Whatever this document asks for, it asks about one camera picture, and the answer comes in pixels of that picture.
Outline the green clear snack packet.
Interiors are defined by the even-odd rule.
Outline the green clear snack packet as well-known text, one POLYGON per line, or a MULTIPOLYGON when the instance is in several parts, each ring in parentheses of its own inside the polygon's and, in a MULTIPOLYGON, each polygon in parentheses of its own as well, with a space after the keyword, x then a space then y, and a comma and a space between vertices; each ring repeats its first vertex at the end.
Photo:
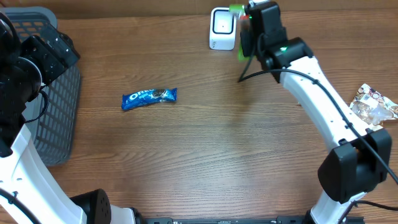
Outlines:
MULTIPOLYGON (((237 19, 240 31, 245 29, 245 26, 248 23, 249 16, 245 13, 245 5, 243 4, 231 4, 229 6, 229 12, 233 14, 234 18, 237 19)), ((243 53, 243 44, 242 41, 239 42, 239 50, 238 50, 238 60, 243 61, 247 60, 248 57, 244 56, 243 53)))

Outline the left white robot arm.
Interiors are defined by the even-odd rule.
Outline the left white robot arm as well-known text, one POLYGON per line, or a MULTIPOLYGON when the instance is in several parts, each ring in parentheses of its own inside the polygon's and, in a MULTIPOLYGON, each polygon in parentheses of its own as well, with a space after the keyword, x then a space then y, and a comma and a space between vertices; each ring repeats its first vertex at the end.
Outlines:
POLYGON ((57 29, 20 41, 1 14, 1 205, 18 223, 143 223, 135 209, 112 205, 103 189, 68 197, 26 126, 25 104, 79 59, 72 40, 57 29))

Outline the blue Oreo cookie packet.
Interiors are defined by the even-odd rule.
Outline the blue Oreo cookie packet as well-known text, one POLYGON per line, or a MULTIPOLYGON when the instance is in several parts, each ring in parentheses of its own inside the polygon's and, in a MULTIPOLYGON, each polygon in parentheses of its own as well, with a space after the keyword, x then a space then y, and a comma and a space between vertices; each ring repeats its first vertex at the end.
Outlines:
POLYGON ((174 102, 177 100, 177 90, 173 89, 150 89, 142 90, 122 97, 122 110, 132 110, 134 108, 156 104, 160 102, 174 102))

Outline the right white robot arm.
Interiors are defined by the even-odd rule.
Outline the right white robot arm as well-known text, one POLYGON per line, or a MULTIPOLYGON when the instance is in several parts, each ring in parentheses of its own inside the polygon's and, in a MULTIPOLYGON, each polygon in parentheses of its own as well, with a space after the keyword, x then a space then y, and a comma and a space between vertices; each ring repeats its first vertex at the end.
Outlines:
POLYGON ((318 168, 322 194, 300 219, 302 223, 362 223, 350 211, 365 204, 365 195, 388 177, 392 138, 373 130, 355 115, 324 75, 311 48, 299 37, 290 39, 274 1, 240 6, 241 50, 261 64, 263 74, 297 99, 322 135, 327 156, 318 168))

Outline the beige nut snack pouch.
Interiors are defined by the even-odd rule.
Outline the beige nut snack pouch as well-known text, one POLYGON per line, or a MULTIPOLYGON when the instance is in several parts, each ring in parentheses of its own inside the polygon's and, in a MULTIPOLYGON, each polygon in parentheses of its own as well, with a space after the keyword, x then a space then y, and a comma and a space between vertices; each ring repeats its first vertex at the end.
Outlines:
POLYGON ((349 108, 373 131, 381 129, 385 121, 397 120, 397 104, 366 83, 357 90, 349 108))

